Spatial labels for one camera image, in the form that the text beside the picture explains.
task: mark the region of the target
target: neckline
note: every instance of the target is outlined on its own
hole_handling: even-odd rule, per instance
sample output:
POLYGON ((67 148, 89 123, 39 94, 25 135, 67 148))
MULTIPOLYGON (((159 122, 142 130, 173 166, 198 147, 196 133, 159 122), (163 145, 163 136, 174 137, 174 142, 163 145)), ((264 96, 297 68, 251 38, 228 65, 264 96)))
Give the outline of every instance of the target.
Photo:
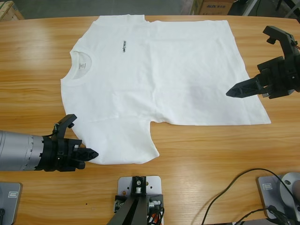
POLYGON ((70 51, 70 56, 71 56, 72 65, 71 65, 71 68, 70 68, 69 72, 67 73, 67 75, 60 80, 61 84, 66 85, 66 86, 80 85, 80 84, 84 83, 87 79, 89 79, 90 74, 92 73, 92 71, 94 69, 93 53, 90 52, 88 49, 74 46, 74 48, 70 51), (91 66, 83 77, 73 79, 73 77, 75 76, 75 74, 78 71, 78 60, 79 60, 79 56, 75 52, 86 54, 90 58, 91 66))

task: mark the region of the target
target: t-shirt sleeve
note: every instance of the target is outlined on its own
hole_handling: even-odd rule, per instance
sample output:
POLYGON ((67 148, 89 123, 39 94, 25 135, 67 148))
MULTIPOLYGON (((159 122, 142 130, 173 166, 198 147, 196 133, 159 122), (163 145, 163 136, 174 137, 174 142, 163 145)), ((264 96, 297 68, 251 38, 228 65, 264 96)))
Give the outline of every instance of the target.
POLYGON ((83 144, 99 153, 92 163, 142 164, 159 156, 149 120, 132 117, 85 123, 78 118, 74 124, 73 131, 83 144))

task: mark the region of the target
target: wooden table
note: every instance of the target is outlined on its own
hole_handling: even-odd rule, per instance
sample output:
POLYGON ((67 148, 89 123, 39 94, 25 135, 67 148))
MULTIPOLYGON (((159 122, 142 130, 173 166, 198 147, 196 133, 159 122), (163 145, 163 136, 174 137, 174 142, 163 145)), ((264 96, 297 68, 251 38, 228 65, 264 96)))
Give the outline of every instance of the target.
MULTIPOLYGON (((0 130, 47 135, 64 115, 60 79, 69 51, 97 17, 37 19, 0 23, 0 130)), ((147 20, 228 20, 251 77, 257 64, 283 55, 270 45, 266 25, 300 39, 296 20, 238 16, 147 16, 147 20)), ((23 184, 17 225, 99 225, 113 216, 122 176, 159 175, 165 224, 197 225, 207 202, 240 172, 263 167, 278 174, 300 172, 300 94, 262 99, 272 124, 256 126, 151 125, 160 157, 143 165, 94 165, 76 172, 0 172, 1 181, 23 184)), ((72 131, 68 138, 75 138, 72 131)), ((212 206, 206 223, 236 221, 262 207, 256 178, 240 178, 212 206)), ((264 218, 260 212, 249 217, 264 218)))

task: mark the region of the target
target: metal cylinder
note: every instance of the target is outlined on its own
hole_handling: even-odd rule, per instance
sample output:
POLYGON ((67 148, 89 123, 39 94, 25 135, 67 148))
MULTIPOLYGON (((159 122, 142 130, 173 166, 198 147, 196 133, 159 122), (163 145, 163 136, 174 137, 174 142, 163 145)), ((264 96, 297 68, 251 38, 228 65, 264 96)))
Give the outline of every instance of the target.
POLYGON ((0 131, 0 171, 35 170, 43 148, 41 136, 0 131))
POLYGON ((136 187, 136 191, 137 194, 140 194, 142 192, 142 188, 141 187, 136 187))
POLYGON ((160 201, 152 201, 152 202, 149 202, 149 208, 154 208, 154 206, 160 205, 160 204, 161 204, 160 201))

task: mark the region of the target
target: bolt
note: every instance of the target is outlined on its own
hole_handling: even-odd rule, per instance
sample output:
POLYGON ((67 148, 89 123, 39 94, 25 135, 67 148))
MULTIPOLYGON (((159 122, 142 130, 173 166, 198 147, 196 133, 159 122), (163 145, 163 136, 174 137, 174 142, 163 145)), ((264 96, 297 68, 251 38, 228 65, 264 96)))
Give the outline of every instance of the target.
POLYGON ((57 131, 57 127, 58 127, 59 125, 60 125, 59 123, 55 123, 55 124, 54 124, 54 130, 55 130, 55 131, 57 131))
POLYGON ((141 192, 142 192, 142 188, 141 188, 141 187, 137 187, 137 188, 136 188, 136 193, 137 193, 137 194, 140 194, 141 192))
POLYGON ((160 201, 152 201, 152 202, 149 202, 149 208, 154 208, 154 206, 160 205, 160 204, 161 204, 160 201))
POLYGON ((71 123, 68 128, 72 128, 74 126, 74 123, 71 123))

